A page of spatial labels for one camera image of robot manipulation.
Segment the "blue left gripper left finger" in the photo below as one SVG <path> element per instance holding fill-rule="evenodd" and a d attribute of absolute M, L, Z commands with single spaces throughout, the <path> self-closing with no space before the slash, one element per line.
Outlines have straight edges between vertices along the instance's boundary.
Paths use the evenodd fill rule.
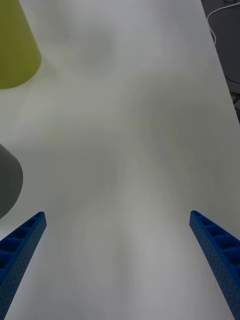
<path fill-rule="evenodd" d="M 0 241 L 0 319 L 3 320 L 47 227 L 40 211 Z"/>

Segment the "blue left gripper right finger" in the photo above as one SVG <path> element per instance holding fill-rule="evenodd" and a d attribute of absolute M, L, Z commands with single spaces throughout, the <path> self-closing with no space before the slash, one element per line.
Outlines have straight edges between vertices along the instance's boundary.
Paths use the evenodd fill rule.
<path fill-rule="evenodd" d="M 235 320 L 240 319 L 240 241 L 196 210 L 189 226 Z"/>

